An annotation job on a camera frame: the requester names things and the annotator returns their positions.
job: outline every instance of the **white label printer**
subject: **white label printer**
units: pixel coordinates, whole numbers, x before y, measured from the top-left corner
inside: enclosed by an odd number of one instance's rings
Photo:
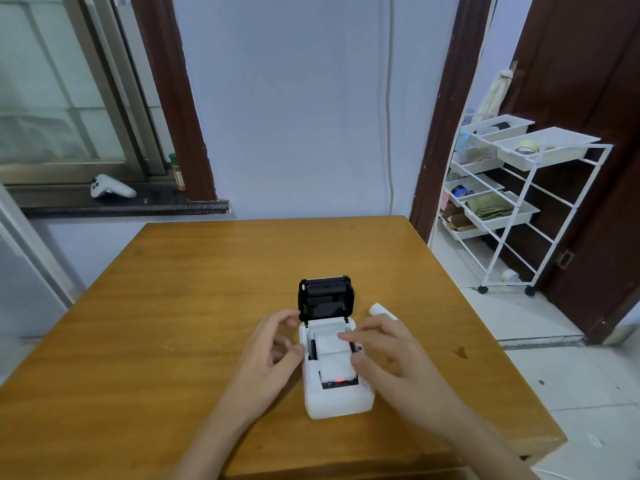
[[[305,346],[303,382],[311,419],[369,411],[374,391],[351,366],[351,354],[362,350],[337,336],[352,331],[355,293],[348,276],[302,280],[298,288],[300,343]]]

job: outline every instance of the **small bottle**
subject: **small bottle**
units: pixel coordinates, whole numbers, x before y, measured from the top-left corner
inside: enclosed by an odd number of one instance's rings
[[[182,172],[180,171],[180,165],[178,165],[178,158],[176,158],[175,153],[169,154],[169,160],[171,160],[171,169],[175,175],[178,190],[180,190],[180,192],[184,192],[186,187],[184,186],[184,179],[182,178]]]

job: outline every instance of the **black printer lid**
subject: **black printer lid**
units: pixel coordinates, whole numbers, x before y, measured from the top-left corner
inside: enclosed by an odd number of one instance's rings
[[[348,276],[302,280],[298,287],[300,321],[348,317],[353,313],[354,300]]]

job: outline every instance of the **human hand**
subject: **human hand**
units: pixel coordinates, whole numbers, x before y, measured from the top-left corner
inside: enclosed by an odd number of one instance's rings
[[[364,320],[355,331],[341,332],[338,337],[379,350],[397,363],[398,375],[394,375],[362,352],[351,355],[354,370],[419,428],[444,437],[451,421],[467,411],[466,405],[401,321],[387,315],[375,315]]]
[[[228,420],[247,428],[266,411],[305,356],[302,344],[278,335],[278,325],[297,328],[298,310],[267,315],[247,342],[233,378],[216,407]]]

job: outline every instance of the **glass pane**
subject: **glass pane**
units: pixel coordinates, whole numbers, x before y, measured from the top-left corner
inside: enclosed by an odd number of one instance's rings
[[[0,163],[124,160],[62,0],[0,0]]]

